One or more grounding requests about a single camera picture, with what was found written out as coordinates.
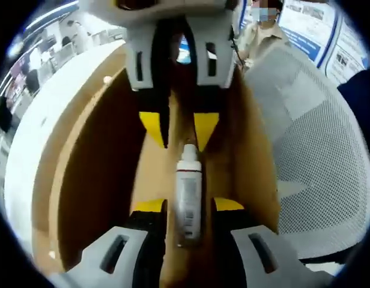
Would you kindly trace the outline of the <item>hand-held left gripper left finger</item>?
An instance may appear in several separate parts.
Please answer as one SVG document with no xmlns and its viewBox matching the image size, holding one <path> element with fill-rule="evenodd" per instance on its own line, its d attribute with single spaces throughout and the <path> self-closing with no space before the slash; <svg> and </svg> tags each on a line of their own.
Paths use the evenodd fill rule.
<svg viewBox="0 0 370 288">
<path fill-rule="evenodd" d="M 158 287 L 165 255 L 168 202 L 140 202 L 123 227 L 89 244 L 73 268 L 55 275 L 56 287 Z"/>
</svg>

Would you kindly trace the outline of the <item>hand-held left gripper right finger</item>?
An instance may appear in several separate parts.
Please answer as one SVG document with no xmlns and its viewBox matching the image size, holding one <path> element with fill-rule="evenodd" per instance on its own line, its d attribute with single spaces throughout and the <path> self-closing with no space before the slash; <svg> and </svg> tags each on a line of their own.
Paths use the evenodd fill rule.
<svg viewBox="0 0 370 288">
<path fill-rule="evenodd" d="M 211 201 L 214 252 L 224 287 L 309 287 L 312 273 L 282 237 L 255 225 L 243 205 Z"/>
</svg>

